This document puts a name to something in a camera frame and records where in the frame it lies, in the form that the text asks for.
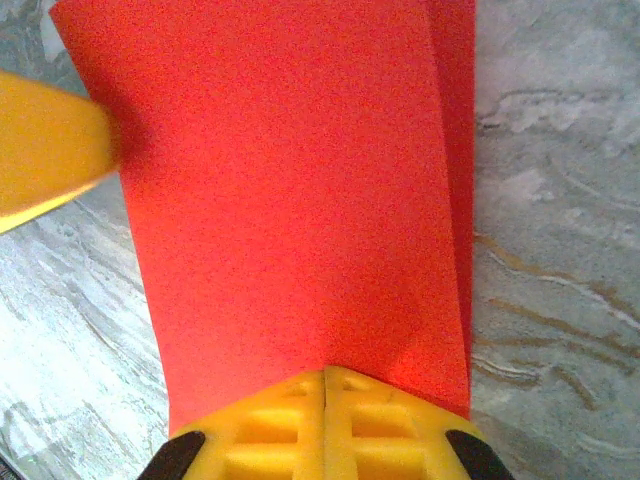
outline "black rubber pad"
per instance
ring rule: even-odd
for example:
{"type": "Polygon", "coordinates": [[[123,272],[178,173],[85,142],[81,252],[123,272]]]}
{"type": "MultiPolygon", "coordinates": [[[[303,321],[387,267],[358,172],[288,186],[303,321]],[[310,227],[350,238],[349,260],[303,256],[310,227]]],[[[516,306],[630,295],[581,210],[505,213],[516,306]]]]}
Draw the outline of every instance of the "black rubber pad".
{"type": "Polygon", "coordinates": [[[202,432],[189,432],[169,440],[160,447],[138,480],[182,480],[204,441],[202,432]]]}
{"type": "Polygon", "coordinates": [[[496,452],[479,438],[460,430],[446,435],[471,480],[515,480],[496,452]]]}

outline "red construction paper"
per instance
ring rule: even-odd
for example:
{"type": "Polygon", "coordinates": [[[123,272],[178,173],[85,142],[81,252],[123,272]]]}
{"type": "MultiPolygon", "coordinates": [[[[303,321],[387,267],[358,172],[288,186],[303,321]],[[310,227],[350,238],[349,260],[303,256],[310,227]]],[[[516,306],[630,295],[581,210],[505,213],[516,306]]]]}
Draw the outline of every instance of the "red construction paper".
{"type": "MultiPolygon", "coordinates": [[[[424,0],[438,70],[449,171],[460,316],[471,358],[475,0],[424,0]]],[[[471,362],[467,363],[469,375],[471,362]]]]}
{"type": "Polygon", "coordinates": [[[467,412],[423,4],[63,0],[52,16],[121,126],[171,430],[326,364],[467,412]]]}

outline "yellow plastic object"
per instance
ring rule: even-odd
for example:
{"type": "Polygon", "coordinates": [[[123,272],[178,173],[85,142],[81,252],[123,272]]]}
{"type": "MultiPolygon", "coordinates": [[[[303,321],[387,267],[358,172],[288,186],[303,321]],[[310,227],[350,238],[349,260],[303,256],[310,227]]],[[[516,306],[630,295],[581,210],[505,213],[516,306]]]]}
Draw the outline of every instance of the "yellow plastic object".
{"type": "Polygon", "coordinates": [[[325,391],[326,479],[469,479],[445,436],[483,439],[464,418],[345,368],[325,370],[325,391]]]}
{"type": "Polygon", "coordinates": [[[207,439],[184,480],[321,480],[324,381],[298,375],[176,433],[207,439]]]}
{"type": "Polygon", "coordinates": [[[468,480],[445,432],[465,419],[339,367],[311,372],[176,432],[206,440],[184,480],[468,480]]]}
{"type": "Polygon", "coordinates": [[[0,233],[114,172],[113,149],[101,107],[0,71],[0,233]]]}

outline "marble veining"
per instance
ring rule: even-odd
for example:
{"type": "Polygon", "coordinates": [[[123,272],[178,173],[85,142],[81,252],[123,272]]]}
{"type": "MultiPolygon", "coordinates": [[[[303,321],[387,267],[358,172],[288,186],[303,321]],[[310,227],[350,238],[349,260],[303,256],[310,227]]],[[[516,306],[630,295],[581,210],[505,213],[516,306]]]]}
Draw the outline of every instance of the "marble veining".
{"type": "MultiPolygon", "coordinates": [[[[84,93],[46,14],[0,67],[84,93]]],[[[640,477],[640,1],[478,0],[473,416],[516,478],[640,477]]],[[[117,178],[0,236],[0,449],[135,478],[167,398],[117,178]]]]}

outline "table surface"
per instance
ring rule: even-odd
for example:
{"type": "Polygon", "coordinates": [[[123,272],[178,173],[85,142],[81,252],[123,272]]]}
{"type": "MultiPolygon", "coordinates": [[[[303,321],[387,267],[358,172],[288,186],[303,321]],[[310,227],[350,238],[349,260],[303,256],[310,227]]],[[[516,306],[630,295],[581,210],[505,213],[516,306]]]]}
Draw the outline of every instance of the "table surface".
{"type": "MultiPolygon", "coordinates": [[[[84,93],[53,3],[0,2],[0,68],[84,93]]],[[[637,478],[640,1],[478,0],[477,32],[474,420],[520,480],[637,478]]],[[[0,236],[0,366],[29,478],[135,478],[165,441],[117,178],[0,236]]]]}

